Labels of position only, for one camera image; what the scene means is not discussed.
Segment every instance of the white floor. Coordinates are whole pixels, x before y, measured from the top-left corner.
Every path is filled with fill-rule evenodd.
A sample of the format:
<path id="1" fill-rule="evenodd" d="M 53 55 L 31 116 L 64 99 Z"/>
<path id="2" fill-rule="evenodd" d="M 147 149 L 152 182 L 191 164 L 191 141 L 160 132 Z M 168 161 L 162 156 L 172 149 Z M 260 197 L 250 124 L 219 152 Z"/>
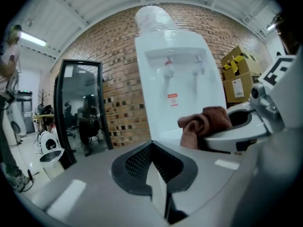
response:
<path id="1" fill-rule="evenodd" d="M 10 147 L 10 151 L 13 157 L 25 176 L 28 176 L 27 170 L 29 169 L 33 175 L 34 185 L 27 192 L 21 194 L 31 199 L 31 196 L 40 188 L 44 187 L 51 179 L 63 172 L 62 167 L 54 167 L 53 169 L 47 169 L 47 172 L 42 168 L 39 158 L 41 155 L 37 151 L 36 134 L 31 133 L 22 138 L 23 142 L 20 145 Z M 25 187 L 24 190 L 31 186 L 31 182 Z"/>

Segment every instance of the cardboard box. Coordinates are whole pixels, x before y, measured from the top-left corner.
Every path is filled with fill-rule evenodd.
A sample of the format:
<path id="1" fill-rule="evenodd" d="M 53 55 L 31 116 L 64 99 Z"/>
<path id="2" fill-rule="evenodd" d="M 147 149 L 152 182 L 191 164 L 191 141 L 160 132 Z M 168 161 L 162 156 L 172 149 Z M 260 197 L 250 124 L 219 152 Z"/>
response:
<path id="1" fill-rule="evenodd" d="M 232 68 L 230 68 L 228 70 L 223 70 L 223 74 L 224 74 L 225 80 L 232 79 L 236 76 L 235 73 L 233 72 Z"/>
<path id="2" fill-rule="evenodd" d="M 258 83 L 259 72 L 246 72 L 223 82 L 226 101 L 228 103 L 243 103 L 248 101 L 254 83 Z"/>
<path id="3" fill-rule="evenodd" d="M 225 55 L 221 59 L 221 64 L 224 66 L 224 65 L 228 64 L 229 62 L 233 61 L 238 55 L 241 55 L 243 53 L 246 55 L 251 55 L 252 58 L 254 58 L 256 60 L 256 55 L 254 53 L 252 53 L 249 50 L 246 50 L 242 46 L 238 45 L 231 52 L 229 52 L 227 55 Z"/>
<path id="4" fill-rule="evenodd" d="M 239 45 L 221 59 L 221 63 L 223 66 L 228 63 L 231 63 L 232 61 L 234 61 L 233 63 L 236 63 L 238 67 L 236 75 L 241 75 L 249 71 L 259 73 L 261 72 L 261 65 L 258 61 L 256 61 L 256 56 L 253 55 L 252 52 L 244 49 Z M 232 68 L 224 70 L 223 74 L 225 80 L 229 80 L 236 77 Z"/>
<path id="5" fill-rule="evenodd" d="M 261 73 L 261 65 L 257 61 L 242 59 L 240 62 L 238 62 L 238 70 L 240 75 L 250 71 Z"/>

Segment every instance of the coat rack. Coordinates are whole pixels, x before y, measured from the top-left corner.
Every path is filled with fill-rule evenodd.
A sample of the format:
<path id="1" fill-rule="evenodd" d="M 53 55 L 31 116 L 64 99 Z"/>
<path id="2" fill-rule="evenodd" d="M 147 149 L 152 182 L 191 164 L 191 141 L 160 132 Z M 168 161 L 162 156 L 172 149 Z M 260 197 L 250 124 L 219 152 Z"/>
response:
<path id="1" fill-rule="evenodd" d="M 38 97 L 41 99 L 41 105 L 44 106 L 44 101 L 46 98 L 46 91 L 44 91 L 44 89 L 42 89 L 42 91 L 39 91 L 41 93 L 41 96 L 38 95 Z"/>

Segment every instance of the plastic bag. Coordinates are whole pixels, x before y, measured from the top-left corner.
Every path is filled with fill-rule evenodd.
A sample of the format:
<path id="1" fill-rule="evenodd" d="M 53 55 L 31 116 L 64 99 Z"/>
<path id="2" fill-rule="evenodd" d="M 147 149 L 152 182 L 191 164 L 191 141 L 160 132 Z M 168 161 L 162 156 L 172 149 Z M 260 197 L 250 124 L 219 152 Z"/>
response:
<path id="1" fill-rule="evenodd" d="M 135 20 L 141 35 L 161 30 L 178 30 L 169 14 L 157 6 L 140 8 L 135 15 Z"/>

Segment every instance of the desk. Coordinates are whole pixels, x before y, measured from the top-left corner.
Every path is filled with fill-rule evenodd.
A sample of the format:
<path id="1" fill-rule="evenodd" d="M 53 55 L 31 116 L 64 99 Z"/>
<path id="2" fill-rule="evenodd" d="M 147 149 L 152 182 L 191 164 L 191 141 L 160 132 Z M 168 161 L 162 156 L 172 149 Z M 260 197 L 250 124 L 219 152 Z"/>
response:
<path id="1" fill-rule="evenodd" d="M 46 118 L 52 118 L 54 117 L 54 114 L 41 114 L 41 115 L 33 115 L 32 120 L 38 120 L 39 122 L 39 130 L 40 131 L 46 131 L 46 124 L 45 124 L 45 119 Z"/>

